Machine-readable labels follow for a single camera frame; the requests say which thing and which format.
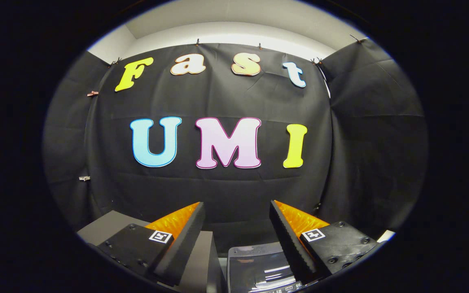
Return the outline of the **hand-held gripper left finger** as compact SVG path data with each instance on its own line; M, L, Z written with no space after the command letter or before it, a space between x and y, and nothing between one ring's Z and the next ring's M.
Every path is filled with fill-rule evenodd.
M140 278L179 285L204 219L196 202L148 225L128 224L96 249Z

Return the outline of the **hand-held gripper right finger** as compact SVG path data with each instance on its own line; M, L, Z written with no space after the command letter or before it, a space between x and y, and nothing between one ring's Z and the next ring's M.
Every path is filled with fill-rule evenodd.
M270 220L295 278L309 283L349 267L378 242L345 221L332 224L283 202L270 202Z

